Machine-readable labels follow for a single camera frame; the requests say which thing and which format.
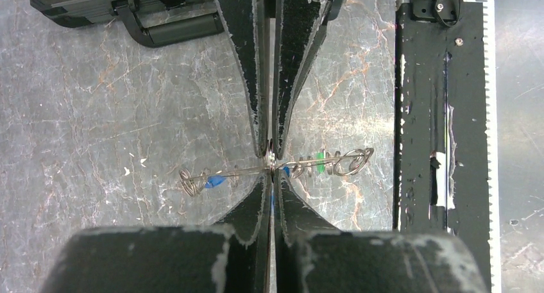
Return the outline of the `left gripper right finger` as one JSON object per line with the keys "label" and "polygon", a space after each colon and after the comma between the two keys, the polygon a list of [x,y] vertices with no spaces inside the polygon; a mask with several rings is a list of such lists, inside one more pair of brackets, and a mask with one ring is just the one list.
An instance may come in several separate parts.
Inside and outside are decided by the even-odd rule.
{"label": "left gripper right finger", "polygon": [[342,231],[274,173],[279,292],[486,292],[469,249],[445,233]]}

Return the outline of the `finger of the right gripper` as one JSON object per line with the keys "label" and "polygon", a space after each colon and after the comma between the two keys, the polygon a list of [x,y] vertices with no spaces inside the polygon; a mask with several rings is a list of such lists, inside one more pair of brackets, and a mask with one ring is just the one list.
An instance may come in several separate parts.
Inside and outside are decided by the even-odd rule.
{"label": "finger of the right gripper", "polygon": [[255,155],[268,148],[269,20],[265,0],[215,0],[239,67]]}
{"label": "finger of the right gripper", "polygon": [[284,157],[296,100],[346,0],[276,0],[272,138],[277,159]]}

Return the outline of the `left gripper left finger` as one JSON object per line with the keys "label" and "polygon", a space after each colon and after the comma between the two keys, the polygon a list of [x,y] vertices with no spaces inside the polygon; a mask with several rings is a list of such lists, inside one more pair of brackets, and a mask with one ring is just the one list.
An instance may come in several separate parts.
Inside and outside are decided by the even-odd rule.
{"label": "left gripper left finger", "polygon": [[267,292],[271,176],[208,226],[110,226],[80,231],[43,292]]}

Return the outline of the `small blue key tag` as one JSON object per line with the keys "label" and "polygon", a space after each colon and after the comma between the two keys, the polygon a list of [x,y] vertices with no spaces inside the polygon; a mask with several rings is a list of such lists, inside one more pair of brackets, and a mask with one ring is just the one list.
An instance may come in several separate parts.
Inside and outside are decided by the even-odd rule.
{"label": "small blue key tag", "polygon": [[219,186],[225,182],[226,177],[222,175],[213,175],[209,176],[204,184],[204,188],[210,189]]}

